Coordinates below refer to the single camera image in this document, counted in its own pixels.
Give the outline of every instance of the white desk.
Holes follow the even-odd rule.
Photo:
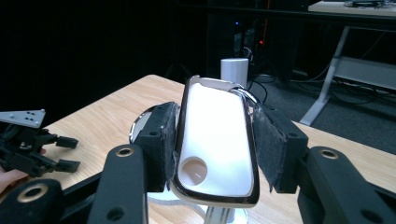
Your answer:
[[[396,7],[390,8],[357,8],[344,7],[343,2],[318,2],[308,8],[309,11],[347,13],[372,16],[394,16]],[[323,83],[319,98],[311,106],[300,120],[302,124],[310,126],[320,111],[329,101],[329,88],[334,77],[342,77],[375,85],[378,87],[396,90],[396,65],[375,63],[361,59],[353,59],[341,56],[342,49],[347,39],[349,29],[346,26],[341,34],[337,49],[332,56],[332,61]]]

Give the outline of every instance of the screw hole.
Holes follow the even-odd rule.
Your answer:
[[[117,151],[117,156],[119,157],[127,157],[134,154],[134,149],[133,148],[122,148]]]
[[[49,187],[47,185],[41,183],[30,186],[29,188],[23,190],[20,195],[18,195],[18,201],[20,203],[32,202],[46,194],[48,189]]]

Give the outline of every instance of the black plastic part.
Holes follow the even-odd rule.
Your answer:
[[[295,193],[297,163],[308,150],[308,137],[282,113],[263,104],[255,104],[253,131],[257,161],[270,190]]]
[[[78,140],[75,138],[59,136],[56,141],[57,147],[69,147],[69,148],[76,148]]]
[[[107,154],[88,223],[148,223],[146,186],[141,147],[113,148]]]
[[[143,148],[148,169],[148,192],[163,192],[167,180],[175,172],[173,153],[176,143],[176,113],[174,102],[157,105],[134,144]]]
[[[57,223],[64,212],[58,181],[39,179],[11,191],[0,204],[0,223]]]
[[[313,147],[306,168],[325,210],[323,223],[396,223],[392,210],[341,152]]]
[[[55,166],[55,171],[74,173],[79,167],[79,161],[59,160]]]

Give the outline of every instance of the dark wall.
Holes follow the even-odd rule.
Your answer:
[[[49,124],[169,66],[166,1],[0,5],[0,111],[44,108]]]

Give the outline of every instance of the white plastic object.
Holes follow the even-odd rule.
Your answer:
[[[195,192],[246,197],[253,188],[244,105],[240,96],[193,84],[178,166],[181,184]]]
[[[221,79],[240,84],[244,88],[248,82],[248,59],[230,58],[221,60]]]

